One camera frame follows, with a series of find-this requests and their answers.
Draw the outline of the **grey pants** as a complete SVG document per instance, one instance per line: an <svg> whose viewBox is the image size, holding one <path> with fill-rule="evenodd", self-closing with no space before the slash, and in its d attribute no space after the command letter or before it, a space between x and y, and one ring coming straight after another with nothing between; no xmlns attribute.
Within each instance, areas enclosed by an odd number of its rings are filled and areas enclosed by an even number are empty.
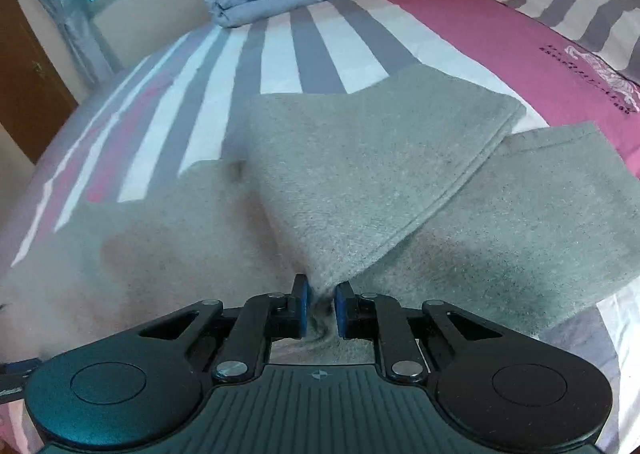
<svg viewBox="0 0 640 454"><path fill-rule="evenodd" d="M589 122L516 132L523 106L415 65L349 95L246 102L247 155L153 195L85 203L1 282L1 357L47 359L196 301L305 274L311 336L280 359L353 360L350 281L537 335L639 275L639 182Z"/></svg>

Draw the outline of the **striped pink grey bedsheet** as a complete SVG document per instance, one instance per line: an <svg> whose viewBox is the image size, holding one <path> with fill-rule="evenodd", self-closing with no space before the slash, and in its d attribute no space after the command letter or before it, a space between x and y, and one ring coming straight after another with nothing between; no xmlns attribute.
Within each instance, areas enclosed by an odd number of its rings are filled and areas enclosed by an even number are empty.
<svg viewBox="0 0 640 454"><path fill-rule="evenodd" d="M1 272L26 316L91 286L98 209L140 209L188 171L245 148L238 105L257 93L352 93L420 62L518 99L522 130L593 122L639 169L639 89L497 0L331 0L222 29L206 24L92 94L39 160L1 234Z"/></svg>

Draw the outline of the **brown wooden door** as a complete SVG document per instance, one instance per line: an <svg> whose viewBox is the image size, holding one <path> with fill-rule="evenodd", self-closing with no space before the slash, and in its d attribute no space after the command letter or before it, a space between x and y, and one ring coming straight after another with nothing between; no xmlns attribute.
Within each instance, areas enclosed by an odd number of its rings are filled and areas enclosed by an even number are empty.
<svg viewBox="0 0 640 454"><path fill-rule="evenodd" d="M77 107L17 0L1 0L1 124L39 160Z"/></svg>

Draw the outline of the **striped grey white pillow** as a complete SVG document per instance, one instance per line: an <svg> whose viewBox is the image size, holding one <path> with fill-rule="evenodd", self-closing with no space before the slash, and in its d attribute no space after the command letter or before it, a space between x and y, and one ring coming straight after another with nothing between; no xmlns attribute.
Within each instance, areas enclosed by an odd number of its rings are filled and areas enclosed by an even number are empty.
<svg viewBox="0 0 640 454"><path fill-rule="evenodd" d="M532 18L639 81L639 0L494 0Z"/></svg>

